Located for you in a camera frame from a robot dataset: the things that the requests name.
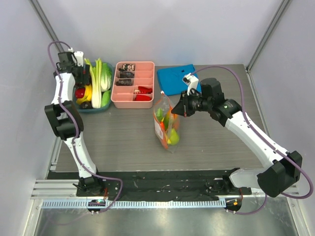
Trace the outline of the orange carrot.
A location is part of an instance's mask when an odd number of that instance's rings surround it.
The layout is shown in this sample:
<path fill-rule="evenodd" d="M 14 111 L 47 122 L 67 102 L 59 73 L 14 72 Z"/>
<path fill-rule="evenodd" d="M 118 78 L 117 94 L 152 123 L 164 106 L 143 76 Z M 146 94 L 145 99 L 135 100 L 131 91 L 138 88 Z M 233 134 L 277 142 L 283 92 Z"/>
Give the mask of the orange carrot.
<path fill-rule="evenodd" d="M 165 149 L 168 149 L 166 136 L 165 136 L 165 127 L 163 123 L 164 121 L 163 110 L 161 108 L 157 109 L 156 118 L 157 118 L 157 123 L 158 123 L 158 129 L 157 129 L 158 136 L 160 137 L 163 147 Z"/>

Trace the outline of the green pear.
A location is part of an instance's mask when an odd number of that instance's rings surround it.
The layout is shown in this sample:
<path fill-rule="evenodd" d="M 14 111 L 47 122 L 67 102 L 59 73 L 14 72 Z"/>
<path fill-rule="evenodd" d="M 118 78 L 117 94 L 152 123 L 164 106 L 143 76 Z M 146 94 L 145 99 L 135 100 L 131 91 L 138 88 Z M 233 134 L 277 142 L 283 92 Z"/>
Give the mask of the green pear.
<path fill-rule="evenodd" d="M 179 142 L 179 140 L 180 140 L 180 137 L 179 137 L 177 131 L 174 128 L 172 128 L 170 136 L 167 140 L 167 143 L 169 145 L 176 145 Z"/>

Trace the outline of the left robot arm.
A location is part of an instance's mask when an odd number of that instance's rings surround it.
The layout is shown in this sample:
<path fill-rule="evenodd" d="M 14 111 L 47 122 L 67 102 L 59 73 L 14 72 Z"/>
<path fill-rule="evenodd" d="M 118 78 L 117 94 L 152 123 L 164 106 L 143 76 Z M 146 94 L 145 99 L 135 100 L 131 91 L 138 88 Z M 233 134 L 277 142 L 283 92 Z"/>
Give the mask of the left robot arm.
<path fill-rule="evenodd" d="M 50 105 L 44 111 L 51 125 L 53 133 L 69 148 L 78 168 L 79 180 L 74 186 L 79 193 L 100 196 L 105 184 L 98 176 L 98 170 L 92 161 L 84 142 L 84 125 L 72 98 L 76 82 L 86 82 L 83 67 L 83 53 L 58 53 L 59 61 L 53 63 L 56 89 Z"/>

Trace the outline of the clear zip top bag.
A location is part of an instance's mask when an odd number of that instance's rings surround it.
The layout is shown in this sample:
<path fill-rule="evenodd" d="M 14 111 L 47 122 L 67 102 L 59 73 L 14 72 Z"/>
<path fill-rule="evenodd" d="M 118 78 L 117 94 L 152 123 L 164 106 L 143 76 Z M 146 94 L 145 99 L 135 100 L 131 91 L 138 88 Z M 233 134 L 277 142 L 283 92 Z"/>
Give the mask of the clear zip top bag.
<path fill-rule="evenodd" d="M 160 100 L 153 106 L 155 134 L 165 150 L 174 153 L 180 141 L 180 118 L 172 113 L 175 107 L 161 91 Z"/>

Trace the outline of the green orange mango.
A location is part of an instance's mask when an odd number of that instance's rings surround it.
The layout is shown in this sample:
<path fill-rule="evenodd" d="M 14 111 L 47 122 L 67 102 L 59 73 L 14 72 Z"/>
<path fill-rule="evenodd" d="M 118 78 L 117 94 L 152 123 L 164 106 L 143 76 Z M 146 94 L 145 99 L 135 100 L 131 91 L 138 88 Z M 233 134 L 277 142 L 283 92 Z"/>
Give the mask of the green orange mango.
<path fill-rule="evenodd" d="M 176 120 L 177 120 L 177 115 L 172 114 L 171 110 L 169 110 L 162 119 L 164 130 L 166 131 L 169 128 L 171 128 L 175 124 Z"/>

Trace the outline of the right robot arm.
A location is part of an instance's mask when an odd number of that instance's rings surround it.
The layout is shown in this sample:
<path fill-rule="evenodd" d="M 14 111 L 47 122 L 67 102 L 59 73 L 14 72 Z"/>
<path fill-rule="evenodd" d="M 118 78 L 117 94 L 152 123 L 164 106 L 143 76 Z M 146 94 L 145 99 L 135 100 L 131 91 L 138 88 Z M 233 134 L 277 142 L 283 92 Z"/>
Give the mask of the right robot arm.
<path fill-rule="evenodd" d="M 241 187 L 260 188 L 274 198 L 299 180 L 302 156 L 277 145 L 243 113 L 235 100 L 225 99 L 219 81 L 215 78 L 199 81 L 193 75 L 186 75 L 183 82 L 188 89 L 181 93 L 171 112 L 183 117 L 190 117 L 196 111 L 208 112 L 213 120 L 243 141 L 262 165 L 258 169 L 234 170 L 222 182 L 224 192 L 234 194 Z M 199 83 L 201 91 L 196 89 Z"/>

